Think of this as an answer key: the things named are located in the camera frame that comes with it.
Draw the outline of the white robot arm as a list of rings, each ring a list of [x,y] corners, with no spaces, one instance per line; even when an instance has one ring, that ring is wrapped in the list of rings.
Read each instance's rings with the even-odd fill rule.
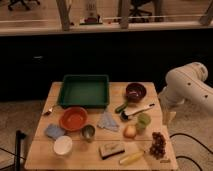
[[[206,66],[192,62],[171,69],[165,76],[166,86],[158,94],[163,112],[163,124],[168,125],[176,115],[174,107],[190,100],[209,114],[213,114],[213,88],[205,84]]]

